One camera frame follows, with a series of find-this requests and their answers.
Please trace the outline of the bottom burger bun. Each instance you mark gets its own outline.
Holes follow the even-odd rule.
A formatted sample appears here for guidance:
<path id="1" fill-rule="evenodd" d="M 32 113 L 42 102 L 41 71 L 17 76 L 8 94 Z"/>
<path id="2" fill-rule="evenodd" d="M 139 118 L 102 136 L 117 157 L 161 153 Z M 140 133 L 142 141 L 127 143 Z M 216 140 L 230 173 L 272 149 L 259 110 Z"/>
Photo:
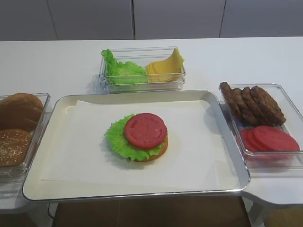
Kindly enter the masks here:
<path id="1" fill-rule="evenodd" d="M 142 160 L 135 159 L 135 162 L 148 162 L 161 157 L 166 152 L 168 145 L 169 145 L 169 137 L 166 136 L 166 138 L 160 145 L 144 151 L 145 153 L 148 154 L 148 157 L 145 157 Z"/>

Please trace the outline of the red tomato slice on burger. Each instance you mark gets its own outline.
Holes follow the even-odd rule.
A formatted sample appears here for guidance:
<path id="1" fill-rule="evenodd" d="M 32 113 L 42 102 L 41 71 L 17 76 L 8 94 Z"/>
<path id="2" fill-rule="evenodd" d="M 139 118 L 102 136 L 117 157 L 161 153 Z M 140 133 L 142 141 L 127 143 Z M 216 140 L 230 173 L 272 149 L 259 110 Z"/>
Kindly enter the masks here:
<path id="1" fill-rule="evenodd" d="M 160 145 L 167 137 L 164 121 L 152 113 L 140 113 L 125 124 L 125 137 L 135 147 L 151 149 Z"/>

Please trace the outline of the green lettuce leaf on bun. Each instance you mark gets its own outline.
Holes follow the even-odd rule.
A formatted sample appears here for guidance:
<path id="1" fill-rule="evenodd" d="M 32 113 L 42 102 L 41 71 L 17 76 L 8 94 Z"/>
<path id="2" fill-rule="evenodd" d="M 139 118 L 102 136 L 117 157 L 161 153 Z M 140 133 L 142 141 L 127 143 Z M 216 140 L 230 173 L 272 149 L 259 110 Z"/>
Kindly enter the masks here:
<path id="1" fill-rule="evenodd" d="M 134 115 L 136 114 L 130 114 L 112 123 L 105 133 L 106 140 L 112 151 L 131 161 L 135 161 L 135 159 L 142 160 L 148 157 L 148 154 L 144 152 L 146 149 L 135 147 L 125 137 L 125 124 Z"/>

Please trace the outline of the white paper sheet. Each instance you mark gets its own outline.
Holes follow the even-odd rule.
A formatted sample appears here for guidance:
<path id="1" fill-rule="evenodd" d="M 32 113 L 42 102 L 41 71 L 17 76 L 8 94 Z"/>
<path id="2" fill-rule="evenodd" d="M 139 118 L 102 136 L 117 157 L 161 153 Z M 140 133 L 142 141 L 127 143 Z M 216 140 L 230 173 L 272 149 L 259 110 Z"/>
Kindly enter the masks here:
<path id="1" fill-rule="evenodd" d="M 158 159 L 135 162 L 110 148 L 105 133 L 130 114 L 152 113 L 168 129 L 169 147 Z M 206 101 L 98 105 L 79 101 L 43 180 L 201 189 L 215 180 L 216 152 L 223 142 L 213 110 Z"/>

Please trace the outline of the yellow cheese slices stack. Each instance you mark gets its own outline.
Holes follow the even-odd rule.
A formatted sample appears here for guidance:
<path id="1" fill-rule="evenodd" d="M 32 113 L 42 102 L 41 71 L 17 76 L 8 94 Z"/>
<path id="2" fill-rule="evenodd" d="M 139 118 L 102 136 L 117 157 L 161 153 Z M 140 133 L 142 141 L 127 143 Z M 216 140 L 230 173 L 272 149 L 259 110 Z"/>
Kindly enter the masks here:
<path id="1" fill-rule="evenodd" d="M 160 82 L 173 82 L 180 78 L 182 69 L 177 72 L 156 72 L 153 63 L 150 63 L 145 67 L 147 72 L 147 79 L 150 83 L 160 83 Z"/>

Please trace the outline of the plain brown bun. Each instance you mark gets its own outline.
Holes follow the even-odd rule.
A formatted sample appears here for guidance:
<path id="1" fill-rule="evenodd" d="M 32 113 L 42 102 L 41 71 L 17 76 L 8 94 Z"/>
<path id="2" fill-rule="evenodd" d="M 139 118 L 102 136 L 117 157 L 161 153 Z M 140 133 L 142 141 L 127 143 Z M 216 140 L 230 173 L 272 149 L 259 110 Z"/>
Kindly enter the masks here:
<path id="1" fill-rule="evenodd" d="M 0 101 L 0 129 L 33 131 L 43 112 L 41 100 L 33 94 L 16 93 Z"/>

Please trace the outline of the sesame seed top bun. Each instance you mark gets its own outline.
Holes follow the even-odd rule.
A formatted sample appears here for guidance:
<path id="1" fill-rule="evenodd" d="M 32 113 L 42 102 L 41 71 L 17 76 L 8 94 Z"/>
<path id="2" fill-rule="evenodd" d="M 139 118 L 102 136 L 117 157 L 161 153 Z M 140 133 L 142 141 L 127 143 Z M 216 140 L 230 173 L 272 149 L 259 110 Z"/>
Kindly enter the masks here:
<path id="1" fill-rule="evenodd" d="M 20 165 L 28 151 L 31 134 L 20 129 L 0 131 L 0 166 Z"/>

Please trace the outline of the silver metal serving tray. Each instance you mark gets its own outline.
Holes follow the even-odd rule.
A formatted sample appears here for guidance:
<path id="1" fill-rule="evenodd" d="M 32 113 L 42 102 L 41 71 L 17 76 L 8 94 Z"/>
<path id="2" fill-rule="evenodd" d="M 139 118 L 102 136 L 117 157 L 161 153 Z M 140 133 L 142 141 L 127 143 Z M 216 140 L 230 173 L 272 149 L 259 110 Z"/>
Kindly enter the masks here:
<path id="1" fill-rule="evenodd" d="M 130 114 L 152 113 L 168 128 L 156 160 L 113 152 L 105 133 Z M 250 174 L 218 98 L 206 90 L 70 95 L 54 105 L 23 184 L 32 201 L 235 193 Z"/>

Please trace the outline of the green lettuce in bin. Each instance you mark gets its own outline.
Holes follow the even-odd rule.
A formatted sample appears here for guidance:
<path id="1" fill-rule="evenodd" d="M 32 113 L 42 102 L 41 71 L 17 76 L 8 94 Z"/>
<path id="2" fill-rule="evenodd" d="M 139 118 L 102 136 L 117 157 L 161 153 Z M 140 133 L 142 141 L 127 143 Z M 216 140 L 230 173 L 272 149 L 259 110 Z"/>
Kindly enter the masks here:
<path id="1" fill-rule="evenodd" d="M 106 62 L 105 76 L 111 85 L 148 82 L 146 71 L 142 66 L 131 61 L 125 63 L 117 61 L 109 49 L 103 50 L 101 54 Z"/>

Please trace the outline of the brown meat patty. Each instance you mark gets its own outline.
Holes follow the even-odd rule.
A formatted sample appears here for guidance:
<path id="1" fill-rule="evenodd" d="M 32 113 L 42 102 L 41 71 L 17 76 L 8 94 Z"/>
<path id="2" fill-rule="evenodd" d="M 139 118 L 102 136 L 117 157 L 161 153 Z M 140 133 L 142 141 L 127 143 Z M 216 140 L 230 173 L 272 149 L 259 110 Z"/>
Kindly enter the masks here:
<path id="1" fill-rule="evenodd" d="M 263 112 L 263 114 L 274 124 L 283 125 L 286 122 L 283 112 L 275 99 L 264 89 L 254 86 L 250 93 Z"/>
<path id="2" fill-rule="evenodd" d="M 263 114 L 257 103 L 254 101 L 250 93 L 250 87 L 245 87 L 242 90 L 241 97 L 243 101 L 246 103 L 247 107 L 252 112 L 252 114 L 258 119 L 259 124 L 274 126 L 272 122 Z"/>
<path id="3" fill-rule="evenodd" d="M 229 84 L 227 82 L 221 82 L 220 83 L 220 90 L 224 96 L 224 99 L 228 106 L 231 109 L 231 112 L 233 113 L 234 117 L 242 122 L 243 121 L 243 116 L 239 110 L 238 105 L 235 102 L 234 95 L 233 95 L 233 90 L 230 88 Z"/>
<path id="4" fill-rule="evenodd" d="M 243 118 L 249 122 L 252 126 L 257 126 L 259 124 L 258 119 L 253 115 L 252 111 L 248 108 L 244 100 L 242 99 L 242 90 L 239 88 L 234 88 L 233 90 L 234 100 L 243 116 Z"/>

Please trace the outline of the top red tomato slice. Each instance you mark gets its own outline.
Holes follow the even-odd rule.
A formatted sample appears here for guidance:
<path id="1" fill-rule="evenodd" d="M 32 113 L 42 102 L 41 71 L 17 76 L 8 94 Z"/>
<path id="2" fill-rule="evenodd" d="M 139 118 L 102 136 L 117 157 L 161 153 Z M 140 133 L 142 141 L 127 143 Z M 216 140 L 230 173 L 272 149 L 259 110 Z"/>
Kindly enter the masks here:
<path id="1" fill-rule="evenodd" d="M 272 151 L 299 151 L 300 146 L 289 134 L 275 127 L 258 126 L 252 130 L 256 142 Z"/>

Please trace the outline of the clear bin with buns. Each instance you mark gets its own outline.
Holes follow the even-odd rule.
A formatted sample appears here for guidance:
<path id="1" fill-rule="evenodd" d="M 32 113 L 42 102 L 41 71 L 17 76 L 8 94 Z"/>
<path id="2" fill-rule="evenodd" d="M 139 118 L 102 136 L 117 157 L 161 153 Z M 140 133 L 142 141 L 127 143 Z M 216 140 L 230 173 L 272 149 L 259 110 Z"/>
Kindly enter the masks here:
<path id="1" fill-rule="evenodd" d="M 39 119 L 36 128 L 30 132 L 31 142 L 29 144 L 28 151 L 25 155 L 24 161 L 17 166 L 4 166 L 0 167 L 0 181 L 1 182 L 14 182 L 21 181 L 22 177 L 26 174 L 30 167 L 33 157 L 37 151 L 38 145 L 48 124 L 51 107 L 49 106 L 50 95 L 48 93 L 38 93 L 33 94 L 38 97 L 43 104 L 43 112 Z M 1 96 L 0 100 L 7 98 L 9 96 Z"/>

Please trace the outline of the clear bin with patties and tomatoes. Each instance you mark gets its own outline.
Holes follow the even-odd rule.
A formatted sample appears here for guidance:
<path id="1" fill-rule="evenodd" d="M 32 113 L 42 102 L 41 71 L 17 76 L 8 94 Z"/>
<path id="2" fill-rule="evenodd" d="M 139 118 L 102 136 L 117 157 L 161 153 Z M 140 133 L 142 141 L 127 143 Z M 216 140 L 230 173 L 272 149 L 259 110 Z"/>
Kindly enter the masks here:
<path id="1" fill-rule="evenodd" d="M 252 126 L 244 118 L 243 121 L 238 121 L 230 107 L 226 103 L 224 96 L 223 98 L 223 112 L 226 116 L 227 123 L 231 127 L 234 138 L 240 149 L 240 152 L 244 158 L 244 161 L 249 168 L 276 168 L 276 169 L 286 169 L 286 168 L 302 168 L 303 166 L 303 116 L 293 104 L 289 96 L 278 84 L 229 84 L 230 88 L 239 88 L 243 90 L 245 87 L 250 87 L 252 89 L 254 86 L 258 86 L 266 90 L 277 102 L 281 111 L 286 118 L 286 122 L 283 125 L 274 125 L 273 127 L 284 131 L 293 137 L 300 146 L 299 151 L 272 151 L 264 148 L 263 151 L 249 151 L 243 143 L 240 131 L 254 129 L 258 126 L 264 126 L 258 124 L 257 126 Z"/>

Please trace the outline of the clear bin with lettuce and cheese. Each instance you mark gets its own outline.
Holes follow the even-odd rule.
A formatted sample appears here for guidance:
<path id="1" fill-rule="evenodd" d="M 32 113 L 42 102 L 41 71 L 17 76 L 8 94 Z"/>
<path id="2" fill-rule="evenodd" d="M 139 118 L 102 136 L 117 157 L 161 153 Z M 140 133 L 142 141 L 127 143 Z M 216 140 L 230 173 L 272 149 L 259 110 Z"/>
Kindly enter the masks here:
<path id="1" fill-rule="evenodd" d="M 170 46 L 153 48 L 124 48 L 109 50 L 112 52 L 113 56 L 116 58 L 117 61 L 121 61 L 123 63 L 131 61 L 139 66 L 142 66 L 144 69 L 147 65 L 153 63 L 156 72 L 166 72 L 164 61 L 172 54 L 175 48 L 177 47 Z M 107 77 L 105 76 L 106 71 L 106 62 L 103 56 L 101 55 L 101 66 L 99 72 L 100 86 L 102 90 L 108 94 L 165 90 L 179 91 L 183 88 L 186 75 L 185 68 L 184 66 L 182 66 L 182 72 L 180 78 L 177 81 L 111 85 L 108 82 Z"/>

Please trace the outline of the upright yellow cheese slice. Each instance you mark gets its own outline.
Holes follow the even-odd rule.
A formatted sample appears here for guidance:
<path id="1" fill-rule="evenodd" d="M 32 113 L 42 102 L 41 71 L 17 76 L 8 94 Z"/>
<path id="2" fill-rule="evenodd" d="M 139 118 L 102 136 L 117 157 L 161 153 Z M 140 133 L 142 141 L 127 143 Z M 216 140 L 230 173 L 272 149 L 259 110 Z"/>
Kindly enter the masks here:
<path id="1" fill-rule="evenodd" d="M 165 70 L 168 73 L 177 73 L 181 71 L 184 59 L 179 53 L 178 48 L 175 48 L 172 54 L 164 61 Z"/>

